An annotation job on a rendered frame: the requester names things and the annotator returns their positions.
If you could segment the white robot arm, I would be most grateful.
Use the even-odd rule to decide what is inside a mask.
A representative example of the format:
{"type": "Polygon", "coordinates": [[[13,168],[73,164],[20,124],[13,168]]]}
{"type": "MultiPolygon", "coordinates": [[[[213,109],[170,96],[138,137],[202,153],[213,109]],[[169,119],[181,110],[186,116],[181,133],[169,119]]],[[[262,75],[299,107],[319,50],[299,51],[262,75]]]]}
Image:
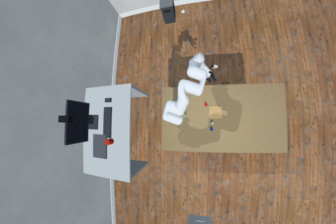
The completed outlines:
{"type": "Polygon", "coordinates": [[[205,66],[206,64],[204,63],[204,55],[201,52],[197,53],[193,58],[190,59],[187,75],[190,78],[199,80],[200,83],[198,84],[186,79],[180,80],[178,84],[177,102],[169,100],[165,105],[162,116],[165,121],[176,125],[180,125],[182,123],[182,115],[184,114],[189,103],[189,97],[186,92],[196,96],[200,96],[202,94],[207,77],[207,71],[203,69],[205,66]]]}

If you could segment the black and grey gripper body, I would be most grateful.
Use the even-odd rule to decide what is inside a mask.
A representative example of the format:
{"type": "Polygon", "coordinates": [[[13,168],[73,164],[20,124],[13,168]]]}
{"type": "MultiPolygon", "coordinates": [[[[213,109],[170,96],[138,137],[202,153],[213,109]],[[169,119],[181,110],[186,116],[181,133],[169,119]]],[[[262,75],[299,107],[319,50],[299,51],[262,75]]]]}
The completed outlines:
{"type": "Polygon", "coordinates": [[[209,73],[210,69],[209,69],[207,66],[205,66],[203,69],[207,71],[207,78],[209,78],[210,75],[211,75],[211,74],[209,73]]]}

